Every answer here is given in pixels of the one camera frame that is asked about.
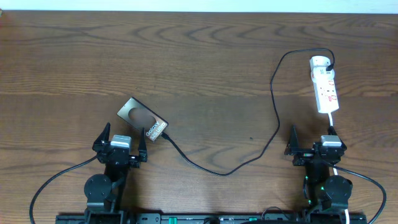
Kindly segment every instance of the wood grain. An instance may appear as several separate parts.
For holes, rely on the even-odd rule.
[[[0,223],[27,223],[36,190],[92,157],[107,121],[111,134],[137,138],[116,116],[130,96],[165,118],[169,135],[205,167],[226,172],[256,156],[277,126],[271,74],[285,52],[309,47],[336,55],[333,117],[348,145],[340,165],[386,188],[377,222],[395,223],[397,16],[51,11],[5,12],[0,20]],[[124,206],[165,213],[306,206],[304,170],[283,151],[291,124],[304,144],[326,132],[309,79],[312,55],[287,57],[275,78],[281,129],[263,158],[222,178],[188,165],[164,140],[148,142],[149,161],[130,173]],[[92,162],[53,181],[36,203],[37,223],[82,212],[83,185],[103,169]],[[344,176],[354,183],[349,209],[370,219],[380,191]]]

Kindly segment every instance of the green component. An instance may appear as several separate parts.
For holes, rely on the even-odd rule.
[[[177,224],[177,218],[169,218],[169,224]]]

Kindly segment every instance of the wooden table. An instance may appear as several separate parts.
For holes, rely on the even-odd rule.
[[[0,21],[0,223],[27,223],[36,190],[94,156],[106,122],[111,135],[137,143],[137,132],[116,116],[130,96],[165,118],[170,137],[200,165],[227,172],[257,156],[277,127],[272,72],[285,52],[311,47],[336,55],[333,117],[348,145],[339,165],[386,188],[377,222],[396,223],[397,16],[10,11]],[[149,161],[131,171],[123,205],[165,213],[306,206],[304,169],[284,149],[292,124],[306,145],[326,133],[309,77],[315,54],[288,56],[275,78],[281,127],[264,157],[217,177],[187,164],[169,142],[147,142]],[[95,161],[53,181],[36,202],[37,223],[82,212],[83,186],[103,170]],[[370,220],[380,190],[342,175],[354,184],[350,211]]]

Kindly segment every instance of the white wall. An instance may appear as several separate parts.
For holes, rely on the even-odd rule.
[[[3,10],[398,14],[398,0],[0,0]]]

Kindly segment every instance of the white power strip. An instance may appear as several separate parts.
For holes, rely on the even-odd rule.
[[[338,100],[335,81],[335,71],[327,71],[330,60],[324,56],[314,56],[310,60],[311,79],[315,90],[315,98],[319,113],[328,113],[337,110]]]

